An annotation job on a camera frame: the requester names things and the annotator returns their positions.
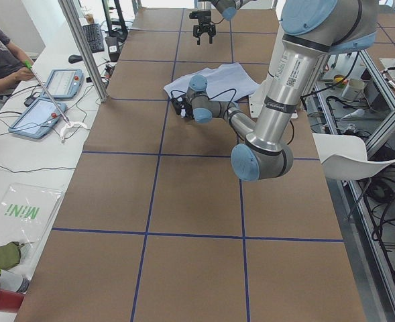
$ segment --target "black device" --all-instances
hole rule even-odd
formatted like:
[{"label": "black device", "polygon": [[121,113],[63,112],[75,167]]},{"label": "black device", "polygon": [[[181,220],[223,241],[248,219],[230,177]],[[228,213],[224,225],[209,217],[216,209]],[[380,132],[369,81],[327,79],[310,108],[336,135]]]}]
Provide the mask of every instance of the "black device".
[{"label": "black device", "polygon": [[[119,42],[124,42],[129,35],[127,26],[125,25],[123,12],[119,4],[119,0],[114,0],[115,7],[109,6],[109,0],[102,0],[103,11],[105,12],[106,24],[108,26],[108,34],[111,37],[116,37]],[[117,10],[118,19],[111,18],[109,10]],[[120,28],[113,28],[113,25],[118,25]]]},{"label": "black device", "polygon": [[197,19],[199,24],[193,26],[192,35],[197,38],[197,44],[200,45],[200,37],[207,33],[209,43],[212,44],[213,37],[217,34],[216,25],[212,22],[211,10],[198,10],[190,13],[190,19]]},{"label": "black device", "polygon": [[105,37],[106,45],[108,45],[108,54],[109,59],[112,62],[118,61],[120,49],[118,46],[118,39],[117,37],[107,36]]},{"label": "black device", "polygon": [[80,62],[82,60],[82,56],[79,55],[70,55],[68,58],[69,64],[74,64],[76,62]]},{"label": "black device", "polygon": [[91,52],[102,52],[105,49],[101,25],[98,23],[91,23],[89,25],[84,25],[82,30],[89,43]]}]

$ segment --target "white cloth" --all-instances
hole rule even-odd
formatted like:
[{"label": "white cloth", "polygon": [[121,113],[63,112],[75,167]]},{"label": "white cloth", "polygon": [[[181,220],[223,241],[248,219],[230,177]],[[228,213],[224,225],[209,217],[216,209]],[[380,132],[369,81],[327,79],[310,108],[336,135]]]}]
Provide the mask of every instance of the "white cloth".
[{"label": "white cloth", "polygon": [[[198,72],[182,76],[174,80],[172,83],[166,85],[164,90],[167,92],[170,98],[170,93],[175,89],[186,92],[190,79],[197,74],[203,75],[207,78],[207,93],[210,98],[228,89],[235,89],[237,92],[233,98],[233,101],[237,101],[244,96],[254,93],[259,86],[252,80],[251,77],[249,77],[243,67],[238,62],[235,62],[233,64],[221,65],[216,69],[205,68]],[[229,91],[214,98],[214,100],[230,101],[233,94],[234,91]],[[180,93],[173,92],[173,95],[174,97],[177,97],[180,96]]]}]

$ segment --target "green bag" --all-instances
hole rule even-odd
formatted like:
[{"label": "green bag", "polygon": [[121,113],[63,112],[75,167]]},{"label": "green bag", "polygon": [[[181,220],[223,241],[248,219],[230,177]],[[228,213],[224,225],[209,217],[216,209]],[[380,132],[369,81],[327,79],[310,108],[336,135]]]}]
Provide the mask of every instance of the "green bag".
[{"label": "green bag", "polygon": [[20,263],[21,251],[24,244],[12,241],[4,246],[0,246],[0,268],[8,270]]}]

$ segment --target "metal pole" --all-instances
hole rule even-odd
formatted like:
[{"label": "metal pole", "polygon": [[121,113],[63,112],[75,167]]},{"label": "metal pole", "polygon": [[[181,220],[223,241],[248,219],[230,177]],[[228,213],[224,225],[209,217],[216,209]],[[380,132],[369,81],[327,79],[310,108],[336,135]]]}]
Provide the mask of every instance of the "metal pole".
[{"label": "metal pole", "polygon": [[93,58],[93,53],[91,52],[90,46],[84,36],[84,32],[81,28],[81,23],[79,21],[78,12],[74,6],[73,0],[58,0],[60,4],[64,17],[68,22],[70,31],[75,39],[76,46],[81,53],[82,60],[90,74],[91,80],[96,88],[97,94],[102,103],[107,100],[107,92],[105,85],[102,82],[101,75],[97,69],[95,59]]}]

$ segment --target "brown table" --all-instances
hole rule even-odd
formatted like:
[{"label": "brown table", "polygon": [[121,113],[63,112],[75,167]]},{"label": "brown table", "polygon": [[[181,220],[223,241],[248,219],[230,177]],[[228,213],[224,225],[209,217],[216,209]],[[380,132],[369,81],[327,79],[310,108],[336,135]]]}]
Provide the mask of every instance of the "brown table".
[{"label": "brown table", "polygon": [[275,12],[239,11],[200,46],[188,14],[139,11],[16,321],[365,321],[306,113],[292,170],[241,182],[234,132],[163,91],[232,62],[262,82]]}]

